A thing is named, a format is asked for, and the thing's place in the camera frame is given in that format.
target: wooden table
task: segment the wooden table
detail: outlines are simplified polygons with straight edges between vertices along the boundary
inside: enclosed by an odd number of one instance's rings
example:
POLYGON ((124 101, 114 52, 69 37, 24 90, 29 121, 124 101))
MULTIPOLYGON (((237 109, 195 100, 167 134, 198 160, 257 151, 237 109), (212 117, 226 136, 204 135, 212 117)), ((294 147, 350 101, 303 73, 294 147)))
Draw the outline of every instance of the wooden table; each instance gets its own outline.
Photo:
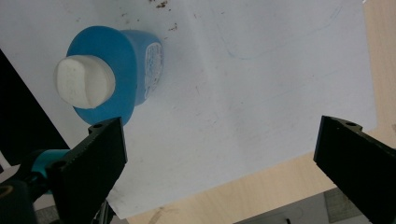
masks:
MULTIPOLYGON (((377 128, 369 134, 396 146, 396 2, 364 4, 377 128)), ((234 223, 332 189, 335 185, 313 162, 313 152, 144 214, 130 223, 234 223)))

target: bottle cap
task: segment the bottle cap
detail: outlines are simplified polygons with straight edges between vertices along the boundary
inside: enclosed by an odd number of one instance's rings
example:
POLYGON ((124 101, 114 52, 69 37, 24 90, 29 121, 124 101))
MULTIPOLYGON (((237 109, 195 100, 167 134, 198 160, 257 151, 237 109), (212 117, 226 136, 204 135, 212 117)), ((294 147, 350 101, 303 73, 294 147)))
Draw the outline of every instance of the bottle cap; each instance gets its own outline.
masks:
POLYGON ((116 86, 110 66, 91 55, 73 55, 62 59, 54 75, 61 98, 78 108, 96 108, 110 98, 116 86))

